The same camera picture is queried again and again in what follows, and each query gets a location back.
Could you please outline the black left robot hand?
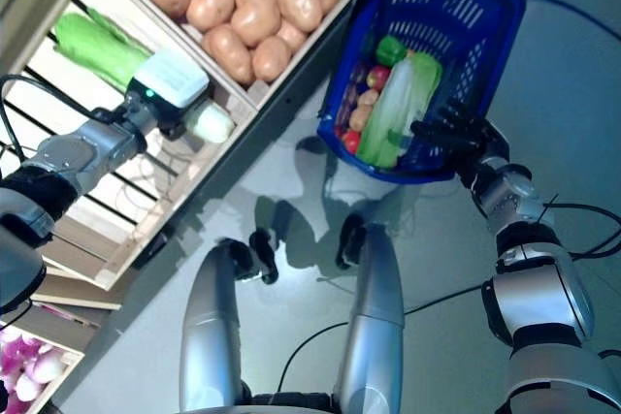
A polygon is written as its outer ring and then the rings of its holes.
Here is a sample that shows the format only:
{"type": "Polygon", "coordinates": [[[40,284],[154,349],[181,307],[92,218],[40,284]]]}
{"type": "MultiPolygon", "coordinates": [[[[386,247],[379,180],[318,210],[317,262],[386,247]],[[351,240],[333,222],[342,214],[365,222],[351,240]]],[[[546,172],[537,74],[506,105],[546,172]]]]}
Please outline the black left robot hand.
{"type": "Polygon", "coordinates": [[[157,129],[165,139],[174,141],[185,131],[190,107],[178,108],[157,94],[130,92],[125,95],[123,117],[141,134],[157,129]]]}

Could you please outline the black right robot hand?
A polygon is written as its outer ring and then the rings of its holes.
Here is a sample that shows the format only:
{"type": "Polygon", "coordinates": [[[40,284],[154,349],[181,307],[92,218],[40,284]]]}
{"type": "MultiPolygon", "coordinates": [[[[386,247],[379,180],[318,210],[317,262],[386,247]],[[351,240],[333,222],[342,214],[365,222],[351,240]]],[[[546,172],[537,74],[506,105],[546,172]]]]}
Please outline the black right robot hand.
{"type": "Polygon", "coordinates": [[[450,99],[445,107],[410,125],[414,136],[444,153],[445,165],[460,177],[473,175],[490,158],[509,161],[509,144],[485,117],[450,99]]]}

